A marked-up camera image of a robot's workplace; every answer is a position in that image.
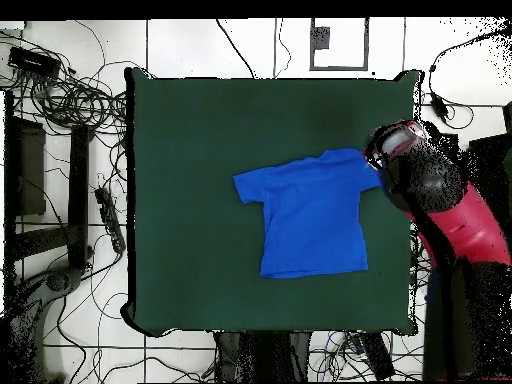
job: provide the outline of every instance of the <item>blue t-shirt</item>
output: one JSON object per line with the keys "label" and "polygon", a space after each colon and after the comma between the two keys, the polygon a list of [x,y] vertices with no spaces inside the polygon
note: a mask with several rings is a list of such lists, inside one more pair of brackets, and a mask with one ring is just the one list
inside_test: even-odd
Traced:
{"label": "blue t-shirt", "polygon": [[327,150],[318,158],[233,178],[244,204],[263,203],[260,275],[295,278],[368,269],[359,197],[380,183],[359,150]]}

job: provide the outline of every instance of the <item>green mat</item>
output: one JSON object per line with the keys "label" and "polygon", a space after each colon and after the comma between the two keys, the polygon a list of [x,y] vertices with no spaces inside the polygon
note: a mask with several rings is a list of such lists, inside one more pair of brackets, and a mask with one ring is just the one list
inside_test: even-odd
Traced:
{"label": "green mat", "polygon": [[413,118],[417,72],[396,82],[152,80],[139,70],[126,77],[134,86],[127,107],[136,190],[135,236],[127,240],[129,264],[135,261],[130,325],[153,335],[170,328],[412,331],[409,220],[380,189],[361,195],[368,271],[275,280],[258,275],[262,205],[242,205],[232,177],[326,149],[361,148],[375,127]]}

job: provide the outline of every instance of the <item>t-shirt sleeve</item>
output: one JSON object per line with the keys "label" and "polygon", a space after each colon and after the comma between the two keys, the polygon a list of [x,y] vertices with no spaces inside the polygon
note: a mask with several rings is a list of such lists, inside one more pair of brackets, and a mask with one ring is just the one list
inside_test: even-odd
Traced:
{"label": "t-shirt sleeve", "polygon": [[233,177],[238,196],[243,204],[265,200],[266,175],[268,168],[238,174]]}
{"label": "t-shirt sleeve", "polygon": [[358,173],[358,181],[361,191],[380,186],[379,173],[366,162],[362,165],[361,172]]}

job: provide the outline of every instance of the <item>power adapter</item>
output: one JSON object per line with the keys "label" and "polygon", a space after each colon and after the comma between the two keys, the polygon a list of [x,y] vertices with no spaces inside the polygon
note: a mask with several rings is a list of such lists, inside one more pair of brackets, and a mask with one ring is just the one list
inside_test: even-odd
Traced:
{"label": "power adapter", "polygon": [[434,113],[438,118],[440,118],[443,122],[448,116],[448,108],[443,102],[443,99],[439,97],[435,93],[430,93],[432,99],[430,100],[430,105],[432,106],[432,109],[434,110]]}

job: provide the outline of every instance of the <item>black power strip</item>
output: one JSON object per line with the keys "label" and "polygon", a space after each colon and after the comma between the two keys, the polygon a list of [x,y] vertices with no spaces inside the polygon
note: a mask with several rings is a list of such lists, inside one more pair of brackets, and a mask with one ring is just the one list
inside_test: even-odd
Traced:
{"label": "black power strip", "polygon": [[101,220],[105,224],[110,239],[112,241],[112,248],[117,254],[122,254],[126,250],[126,243],[123,234],[121,233],[121,226],[117,220],[116,208],[110,193],[105,188],[98,188],[94,190],[96,201],[100,205]]}
{"label": "black power strip", "polygon": [[382,333],[360,333],[359,337],[375,378],[381,381],[395,375],[395,368],[384,344]]}
{"label": "black power strip", "polygon": [[44,78],[56,80],[59,77],[60,62],[57,59],[19,47],[11,47],[7,64]]}

